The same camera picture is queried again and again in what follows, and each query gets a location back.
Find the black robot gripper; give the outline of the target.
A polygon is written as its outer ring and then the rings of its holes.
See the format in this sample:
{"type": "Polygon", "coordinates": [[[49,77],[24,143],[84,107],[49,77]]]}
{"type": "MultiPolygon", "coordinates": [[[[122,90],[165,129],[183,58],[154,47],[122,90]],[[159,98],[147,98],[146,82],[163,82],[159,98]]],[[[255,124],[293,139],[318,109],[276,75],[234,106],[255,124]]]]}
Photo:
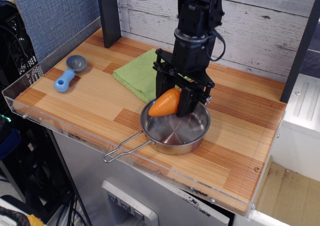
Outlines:
{"type": "Polygon", "coordinates": [[[153,63],[156,70],[156,93],[158,99],[171,88],[181,88],[177,117],[192,113],[199,102],[208,104],[211,89],[215,86],[206,72],[215,45],[215,32],[200,37],[190,37],[175,32],[173,52],[157,49],[153,63]]]}

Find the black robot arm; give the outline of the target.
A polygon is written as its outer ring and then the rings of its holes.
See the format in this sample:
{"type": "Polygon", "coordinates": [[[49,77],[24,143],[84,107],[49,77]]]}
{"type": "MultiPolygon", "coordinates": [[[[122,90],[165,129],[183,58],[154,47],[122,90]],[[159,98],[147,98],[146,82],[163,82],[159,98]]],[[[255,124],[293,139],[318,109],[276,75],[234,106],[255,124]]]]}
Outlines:
{"type": "Polygon", "coordinates": [[[216,39],[224,42],[216,31],[222,25],[222,0],[178,0],[178,26],[174,31],[173,52],[156,50],[156,97],[175,86],[181,88],[177,117],[192,113],[198,103],[211,100],[215,86],[206,73],[216,39]]]}

